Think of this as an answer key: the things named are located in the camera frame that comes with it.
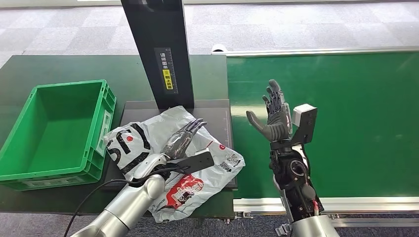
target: white plastic bag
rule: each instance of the white plastic bag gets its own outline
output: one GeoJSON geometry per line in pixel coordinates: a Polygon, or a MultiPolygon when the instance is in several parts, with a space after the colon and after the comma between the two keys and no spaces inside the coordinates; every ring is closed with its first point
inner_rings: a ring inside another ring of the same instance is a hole
{"type": "MultiPolygon", "coordinates": [[[[131,122],[105,135],[108,152],[125,178],[130,179],[140,162],[149,154],[159,153],[172,134],[194,119],[182,106],[177,106],[144,122],[131,122]]],[[[239,153],[220,144],[204,127],[192,139],[186,155],[192,156],[207,147],[215,165],[190,175],[172,172],[164,193],[149,208],[156,222],[188,217],[245,166],[239,153]]]]}

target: red wire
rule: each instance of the red wire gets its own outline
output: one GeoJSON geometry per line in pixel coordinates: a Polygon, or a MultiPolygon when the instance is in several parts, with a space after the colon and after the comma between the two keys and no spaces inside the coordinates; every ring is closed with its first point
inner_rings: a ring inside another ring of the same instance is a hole
{"type": "Polygon", "coordinates": [[[317,204],[316,200],[313,200],[314,210],[319,210],[319,205],[317,204]]]}

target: crate handle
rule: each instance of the crate handle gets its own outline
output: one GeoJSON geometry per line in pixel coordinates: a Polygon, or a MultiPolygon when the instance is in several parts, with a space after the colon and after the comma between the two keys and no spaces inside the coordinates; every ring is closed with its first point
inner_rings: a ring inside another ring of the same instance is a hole
{"type": "Polygon", "coordinates": [[[102,121],[102,129],[100,129],[99,141],[97,142],[96,151],[99,152],[102,156],[105,155],[105,141],[103,136],[109,132],[109,127],[111,126],[111,113],[105,110],[102,121]]]}

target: silver robotic arm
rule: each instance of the silver robotic arm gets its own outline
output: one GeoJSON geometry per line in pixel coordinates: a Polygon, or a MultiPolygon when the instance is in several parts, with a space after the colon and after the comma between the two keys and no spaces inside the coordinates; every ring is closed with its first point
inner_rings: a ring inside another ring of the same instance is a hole
{"type": "Polygon", "coordinates": [[[197,119],[169,138],[160,154],[148,156],[137,168],[133,179],[102,213],[73,237],[121,237],[135,227],[150,205],[165,189],[171,171],[190,174],[211,167],[214,161],[207,149],[186,157],[185,151],[196,132],[205,124],[197,119]]]}
{"type": "Polygon", "coordinates": [[[252,111],[247,111],[250,124],[270,141],[269,164],[291,228],[282,226],[278,233],[296,237],[338,237],[324,210],[310,179],[310,162],[304,144],[311,142],[317,108],[304,104],[294,108],[291,120],[284,94],[275,80],[269,81],[263,96],[268,113],[263,124],[252,111]],[[292,136],[292,124],[298,129],[292,136]]]}

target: green bin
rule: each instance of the green bin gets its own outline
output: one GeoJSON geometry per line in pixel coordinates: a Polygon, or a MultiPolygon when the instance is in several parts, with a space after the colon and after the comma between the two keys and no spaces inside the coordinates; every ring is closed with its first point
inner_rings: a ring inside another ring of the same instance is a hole
{"type": "Polygon", "coordinates": [[[115,103],[105,80],[36,86],[0,151],[0,185],[23,191],[99,181],[115,103]]]}

